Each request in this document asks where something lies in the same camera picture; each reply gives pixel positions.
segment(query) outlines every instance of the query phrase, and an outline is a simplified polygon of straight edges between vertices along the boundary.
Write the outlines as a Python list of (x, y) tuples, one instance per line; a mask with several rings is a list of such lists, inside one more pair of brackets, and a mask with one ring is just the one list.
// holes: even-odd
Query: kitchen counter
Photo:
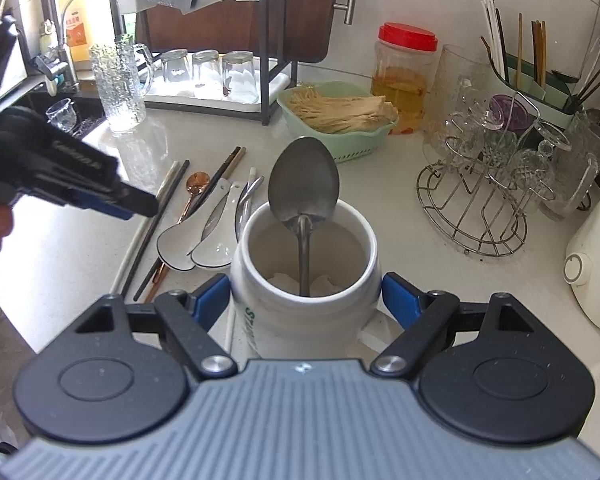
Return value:
[[(247, 154), (233, 178), (246, 180), (251, 166), (269, 172), (293, 139), (278, 114), (272, 125), (184, 112), (148, 110), (133, 134), (114, 137), (107, 123), (86, 142), (122, 161), (132, 184), (155, 191), (173, 160), (191, 161), (189, 173), (212, 174), (237, 146)], [(528, 219), (524, 247), (513, 256), (465, 256), (430, 224), (418, 202), (415, 181), (426, 165), (419, 134), (391, 136), (375, 153), (338, 165), (340, 197), (370, 222), (379, 243), (382, 269), (393, 270), (423, 290), (442, 288), (465, 301), (487, 301), (493, 292), (515, 295), (587, 365), (596, 382), (596, 400), (580, 434), (600, 455), (600, 330), (582, 313), (562, 279), (564, 248), (584, 220), (576, 212), (555, 223), (536, 212)], [(266, 200), (266, 184), (254, 206)], [(180, 186), (159, 233), (176, 222), (188, 195)], [(0, 306), (23, 338), (40, 351), (96, 298), (109, 292), (140, 218), (121, 221), (30, 197), (14, 208), (15, 229), (0, 254)], [(156, 257), (147, 251), (131, 288)], [(193, 290), (211, 272), (171, 271), (161, 290)], [(212, 330), (222, 341), (224, 317)], [(236, 327), (236, 354), (247, 352)]]

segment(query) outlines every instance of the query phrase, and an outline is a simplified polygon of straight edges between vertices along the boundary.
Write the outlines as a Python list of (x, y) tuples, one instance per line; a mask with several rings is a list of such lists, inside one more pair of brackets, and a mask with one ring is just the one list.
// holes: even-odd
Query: black metal rack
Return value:
[[(243, 112), (239, 110), (228, 110), (226, 108), (210, 108), (198, 105), (187, 105), (178, 103), (166, 102), (145, 102), (148, 108), (161, 108), (165, 110), (178, 110), (185, 112), (196, 112), (202, 114), (220, 115), (227, 117), (237, 117), (249, 120), (259, 120), (263, 126), (269, 124), (273, 112), (278, 108), (278, 104), (269, 103), (269, 83), (282, 72), (289, 64), (291, 65), (291, 82), (288, 88), (295, 86), (298, 82), (298, 62), (285, 60), (284, 56), (284, 36), (285, 36), (285, 17), (286, 17), (286, 0), (279, 0), (281, 6), (278, 22), (278, 51), (276, 52), (277, 64), (273, 68), (269, 68), (269, 0), (258, 1), (258, 46), (260, 57), (260, 111), (259, 112)], [(116, 36), (124, 34), (125, 23), (117, 0), (109, 0), (111, 6), (111, 16), (113, 19), (113, 30)], [(144, 28), (145, 38), (149, 50), (153, 52), (151, 46), (151, 38), (148, 29), (148, 19), (146, 11), (139, 13), (141, 26)]]

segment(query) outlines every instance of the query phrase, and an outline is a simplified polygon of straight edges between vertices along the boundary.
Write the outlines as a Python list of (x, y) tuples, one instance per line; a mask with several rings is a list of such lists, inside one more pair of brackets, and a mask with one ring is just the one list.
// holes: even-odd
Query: white knob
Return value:
[(564, 281), (574, 286), (584, 285), (589, 281), (592, 266), (586, 254), (569, 254), (564, 260)]

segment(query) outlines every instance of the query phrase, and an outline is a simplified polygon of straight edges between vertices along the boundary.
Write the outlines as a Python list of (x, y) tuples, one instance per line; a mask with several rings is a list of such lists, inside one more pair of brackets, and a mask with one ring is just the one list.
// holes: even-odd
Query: green plastic basket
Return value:
[[(343, 81), (330, 81), (328, 83), (316, 83), (315, 88), (327, 97), (350, 97), (369, 96), (369, 92)], [(299, 137), (315, 137), (320, 139), (327, 147), (336, 162), (344, 162), (359, 156), (367, 155), (375, 150), (384, 138), (389, 134), (395, 123), (390, 123), (378, 128), (374, 132), (350, 132), (348, 134), (322, 134), (310, 126), (307, 126), (287, 106), (286, 100), (294, 88), (289, 88), (280, 93), (278, 103), (285, 115), (286, 124), (289, 129), (298, 134)]]

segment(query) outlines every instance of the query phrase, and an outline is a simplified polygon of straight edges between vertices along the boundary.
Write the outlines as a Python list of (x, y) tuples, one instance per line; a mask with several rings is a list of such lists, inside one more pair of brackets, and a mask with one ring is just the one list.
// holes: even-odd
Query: kitchen sink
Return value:
[(33, 90), (27, 93), (17, 100), (14, 105), (29, 108), (44, 116), (47, 108), (65, 98), (69, 98), (74, 102), (74, 109), (78, 117), (78, 122), (71, 132), (73, 137), (83, 138), (105, 120), (98, 93), (92, 91), (88, 83), (81, 83), (79, 92), (60, 91), (55, 96), (49, 95), (43, 86), (42, 90)]

